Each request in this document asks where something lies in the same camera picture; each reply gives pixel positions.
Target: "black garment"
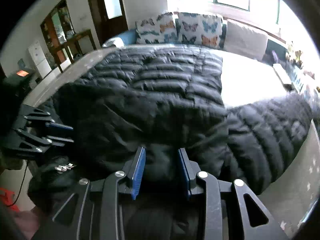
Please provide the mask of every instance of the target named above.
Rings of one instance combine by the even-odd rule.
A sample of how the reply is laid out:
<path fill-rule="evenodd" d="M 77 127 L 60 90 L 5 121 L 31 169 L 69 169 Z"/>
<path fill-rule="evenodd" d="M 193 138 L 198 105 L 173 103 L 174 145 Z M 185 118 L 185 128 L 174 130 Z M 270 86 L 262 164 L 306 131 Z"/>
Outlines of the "black garment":
<path fill-rule="evenodd" d="M 179 187 L 177 149 L 184 147 L 202 170 L 221 180 L 241 178 L 260 194 L 295 158 L 311 110 L 297 94 L 226 110 L 221 70 L 214 50 L 195 46 L 107 55 L 42 105 L 56 121 L 75 128 L 75 143 L 32 178 L 30 198 L 48 210 L 42 193 L 55 201 L 80 177 L 105 178 L 133 158 L 138 146 L 147 151 L 142 192 Z M 78 166 L 57 175 L 54 166 L 69 160 Z"/>

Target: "red object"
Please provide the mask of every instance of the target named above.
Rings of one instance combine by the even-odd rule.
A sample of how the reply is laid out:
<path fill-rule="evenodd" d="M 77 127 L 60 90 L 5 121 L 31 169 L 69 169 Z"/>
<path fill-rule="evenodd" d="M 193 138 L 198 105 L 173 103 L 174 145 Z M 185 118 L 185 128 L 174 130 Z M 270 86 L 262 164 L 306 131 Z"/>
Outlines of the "red object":
<path fill-rule="evenodd" d="M 15 193 L 13 191 L 7 190 L 5 188 L 1 188 L 0 187 L 0 200 L 6 205 L 11 205 L 13 203 L 13 196 L 15 195 Z M 19 208 L 17 207 L 17 205 L 12 205 L 11 207 L 9 207 L 10 209 L 12 209 L 13 211 L 20 211 Z"/>

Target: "blue gripper pad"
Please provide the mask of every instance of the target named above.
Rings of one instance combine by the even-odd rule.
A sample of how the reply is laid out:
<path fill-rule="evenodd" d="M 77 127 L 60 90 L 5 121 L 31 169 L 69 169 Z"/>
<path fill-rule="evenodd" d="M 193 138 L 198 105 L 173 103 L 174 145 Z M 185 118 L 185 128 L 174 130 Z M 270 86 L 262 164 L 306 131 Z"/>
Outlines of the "blue gripper pad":
<path fill-rule="evenodd" d="M 180 172 L 181 172 L 181 177 L 182 177 L 182 183 L 184 186 L 184 193 L 187 197 L 187 199 L 189 200 L 191 193 L 190 193 L 190 179 L 189 179 L 189 175 L 187 173 L 187 169 L 182 157 L 182 153 L 180 150 L 178 150 L 178 155 L 179 155 L 179 166 L 180 166 Z"/>
<path fill-rule="evenodd" d="M 146 164 L 146 150 L 143 148 L 140 158 L 138 160 L 137 168 L 133 176 L 132 180 L 132 192 L 131 192 L 131 197 L 133 200 L 136 199 L 137 195 L 139 194 L 139 189 L 141 185 L 141 180 L 142 180 L 142 175 L 143 175 L 143 170 L 144 166 Z"/>

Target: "quilted fabric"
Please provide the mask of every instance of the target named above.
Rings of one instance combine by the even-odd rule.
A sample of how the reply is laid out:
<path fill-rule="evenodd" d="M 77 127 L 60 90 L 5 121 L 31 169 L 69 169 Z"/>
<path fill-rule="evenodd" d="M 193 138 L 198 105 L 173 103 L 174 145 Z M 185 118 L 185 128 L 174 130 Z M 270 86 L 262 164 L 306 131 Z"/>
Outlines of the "quilted fabric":
<path fill-rule="evenodd" d="M 182 44 L 199 44 L 219 49 L 222 16 L 178 13 L 177 32 Z"/>
<path fill-rule="evenodd" d="M 178 40 L 172 12 L 136 22 L 137 44 L 174 43 Z"/>
<path fill-rule="evenodd" d="M 32 201 L 59 199 L 84 174 L 105 178 L 139 146 L 147 152 L 142 191 L 179 188 L 177 149 L 184 147 L 202 170 L 241 178 L 261 193 L 295 158 L 311 111 L 297 94 L 226 110 L 221 71 L 222 58 L 205 47 L 141 46 L 107 55 L 41 106 L 74 127 L 75 143 L 57 149 L 63 157 L 48 160 L 32 178 Z M 56 176 L 62 161 L 78 166 Z"/>

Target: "table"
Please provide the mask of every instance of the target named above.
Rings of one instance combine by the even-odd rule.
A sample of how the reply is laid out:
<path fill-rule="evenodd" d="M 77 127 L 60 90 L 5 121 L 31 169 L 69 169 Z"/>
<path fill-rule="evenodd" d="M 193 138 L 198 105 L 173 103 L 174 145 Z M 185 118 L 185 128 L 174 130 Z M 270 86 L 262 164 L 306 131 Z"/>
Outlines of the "table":
<path fill-rule="evenodd" d="M 88 36 L 90 41 L 91 41 L 91 45 L 93 47 L 94 50 L 97 49 L 96 45 L 94 44 L 94 41 L 93 41 L 93 37 L 92 37 L 92 34 L 91 34 L 91 30 L 88 29 L 88 30 L 85 30 L 83 32 L 80 32 L 80 33 L 76 33 L 74 34 L 71 38 L 67 39 L 64 43 L 60 44 L 58 47 L 53 47 L 51 49 L 49 49 L 50 53 L 52 54 L 52 56 L 54 57 L 54 60 L 56 61 L 56 63 L 58 64 L 58 68 L 60 69 L 61 73 L 63 73 L 63 70 L 60 66 L 61 64 L 61 61 L 57 55 L 57 52 L 58 51 L 61 51 L 62 49 L 65 49 L 66 50 L 66 53 L 68 55 L 68 58 L 70 59 L 70 62 L 71 64 L 74 63 L 74 60 L 73 58 L 71 57 L 71 54 L 70 54 L 70 51 L 68 49 L 68 45 L 70 44 L 74 44 L 76 46 L 76 49 L 77 51 L 79 52 L 79 54 L 83 54 L 82 53 L 82 50 L 80 48 L 80 45 L 79 45 L 79 39 L 81 38 L 84 38 Z"/>

